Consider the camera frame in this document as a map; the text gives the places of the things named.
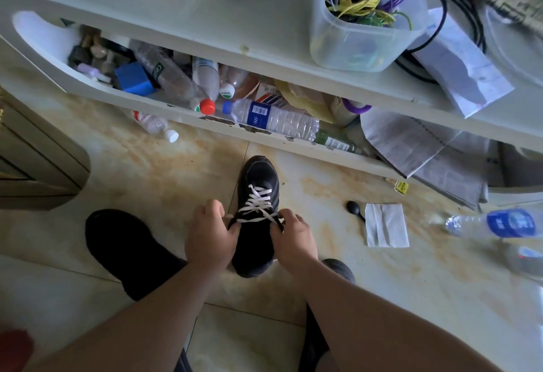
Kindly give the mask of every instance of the leg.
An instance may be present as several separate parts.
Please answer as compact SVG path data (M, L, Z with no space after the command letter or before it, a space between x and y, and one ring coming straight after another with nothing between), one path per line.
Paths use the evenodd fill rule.
M147 225L127 212L93 212L85 223L85 238L92 256L121 281L126 294L136 301L187 265L160 245ZM191 372L185 349L174 372Z
M337 259L324 259L326 266L338 275L355 283L355 276L349 267ZM320 331L319 324L309 305L307 306L306 337L303 343L298 372L336 372L339 371L333 359L328 343Z

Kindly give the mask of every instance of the yellow label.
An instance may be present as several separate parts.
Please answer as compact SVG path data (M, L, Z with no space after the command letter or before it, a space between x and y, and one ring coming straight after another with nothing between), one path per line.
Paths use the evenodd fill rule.
M403 182L401 180L396 182L396 185L394 185L394 190L398 193L401 193L402 195L405 195L407 193L407 190L409 189L409 183Z

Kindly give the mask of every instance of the label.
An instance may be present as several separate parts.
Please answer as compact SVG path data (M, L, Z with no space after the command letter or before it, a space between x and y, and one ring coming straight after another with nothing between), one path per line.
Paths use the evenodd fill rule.
M235 93L236 89L229 83L225 83L219 90L219 94L225 99L232 99Z
M397 181L396 185L394 185L394 190L398 193L401 193L402 195L405 195L408 189L409 183L403 182L402 180Z
M486 223L500 238L528 238L536 234L534 219L524 209L491 212Z
M537 252L536 250L527 248L526 246L521 246L519 248L519 257L520 258L543 258L543 254Z
M159 76L164 70L164 65L162 65L160 62L156 64L155 68L153 69L153 72L151 72L151 76L155 81L159 81Z
M324 145L328 146L329 148L344 150L346 152L351 148L351 145L349 145L348 143L338 141L333 137L328 137L326 139L326 142L324 142Z
M270 105L264 103L251 102L247 124L255 128L265 129L268 126L270 114Z
M204 59L204 58L192 58L192 70L195 71L200 66L209 66L215 69L217 72L219 72L219 65L217 62L214 62L213 60Z
M151 115L146 114L145 112L138 112L137 110L133 110L132 111L132 116L138 122L145 122L145 120Z

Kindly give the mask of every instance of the blue sponge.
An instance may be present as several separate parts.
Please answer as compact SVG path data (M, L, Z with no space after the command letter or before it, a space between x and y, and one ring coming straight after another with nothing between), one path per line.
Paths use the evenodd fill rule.
M115 69L119 88L130 94L147 96L155 91L147 77L145 69L139 62L123 65Z

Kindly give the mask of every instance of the water bottle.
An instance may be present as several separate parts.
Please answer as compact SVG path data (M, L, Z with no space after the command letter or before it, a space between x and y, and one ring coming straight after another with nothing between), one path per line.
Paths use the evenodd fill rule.
M249 99L225 101L223 114L230 115L239 123L310 142L315 140L319 131L319 120L314 117Z
M219 93L225 99L232 99L249 76L246 70L226 65L221 67L220 74L221 90Z
M150 135L162 135L169 142L175 142L179 133L173 129L168 129L168 121L158 116L139 112L137 110L119 108L125 115L132 118L138 125L145 129Z
M204 115L215 113L215 103L158 46L132 39L130 47L136 59L160 84L172 104L188 106Z
M530 238L543 236L543 212L518 208L477 216L453 216L445 226L451 235L467 239Z
M219 78L219 65L209 59L192 57L192 80L207 94L212 101L219 96L221 80Z

